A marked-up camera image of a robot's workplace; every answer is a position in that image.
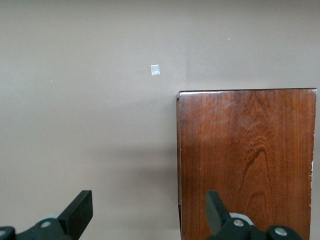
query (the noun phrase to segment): wooden cabinet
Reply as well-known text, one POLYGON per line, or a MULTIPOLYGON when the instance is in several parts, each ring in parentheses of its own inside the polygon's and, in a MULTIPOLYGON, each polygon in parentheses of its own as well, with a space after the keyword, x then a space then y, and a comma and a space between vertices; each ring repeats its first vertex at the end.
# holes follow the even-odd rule
POLYGON ((309 239, 314 88, 180 91, 176 99, 182 240, 211 233, 206 192, 265 231, 285 225, 309 239))

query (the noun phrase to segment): wood grain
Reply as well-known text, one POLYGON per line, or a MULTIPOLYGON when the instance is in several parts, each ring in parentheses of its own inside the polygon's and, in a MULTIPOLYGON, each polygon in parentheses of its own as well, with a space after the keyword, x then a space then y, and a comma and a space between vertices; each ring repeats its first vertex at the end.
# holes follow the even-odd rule
POLYGON ((266 231, 310 237, 314 88, 181 91, 177 95, 182 240, 210 235, 206 192, 266 231))

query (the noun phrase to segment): beige wall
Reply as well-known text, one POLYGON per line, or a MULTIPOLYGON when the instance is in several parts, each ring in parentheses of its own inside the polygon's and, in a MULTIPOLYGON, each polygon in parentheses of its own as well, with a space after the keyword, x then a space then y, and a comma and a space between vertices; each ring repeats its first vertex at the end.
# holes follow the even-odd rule
POLYGON ((319 88, 319 41, 315 0, 0 1, 0 226, 90 189, 82 240, 178 240, 175 94, 319 88))

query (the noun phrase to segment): silver screw head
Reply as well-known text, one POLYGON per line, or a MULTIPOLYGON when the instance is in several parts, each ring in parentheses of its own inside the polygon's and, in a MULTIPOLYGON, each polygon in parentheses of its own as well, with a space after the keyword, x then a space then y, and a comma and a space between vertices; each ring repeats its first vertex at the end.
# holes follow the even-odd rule
POLYGON ((233 224, 236 225, 237 227, 243 227, 245 225, 244 222, 241 221, 240 219, 234 220, 233 224))
POLYGON ((51 222, 45 221, 40 225, 40 228, 46 228, 46 227, 49 227, 50 225, 51 225, 51 222))
POLYGON ((287 231, 284 230, 284 229, 281 228, 281 227, 275 228, 274 231, 275 231, 276 234, 278 234, 278 235, 280 235, 280 236, 287 236, 287 235, 288 235, 287 231))

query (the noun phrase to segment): brown wooden surface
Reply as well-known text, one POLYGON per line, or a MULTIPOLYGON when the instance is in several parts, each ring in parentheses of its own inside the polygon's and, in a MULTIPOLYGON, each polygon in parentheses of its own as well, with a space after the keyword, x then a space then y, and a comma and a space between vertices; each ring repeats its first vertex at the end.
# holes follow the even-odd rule
POLYGON ((206 192, 265 231, 309 239, 316 90, 181 91, 177 95, 182 240, 210 235, 206 192))

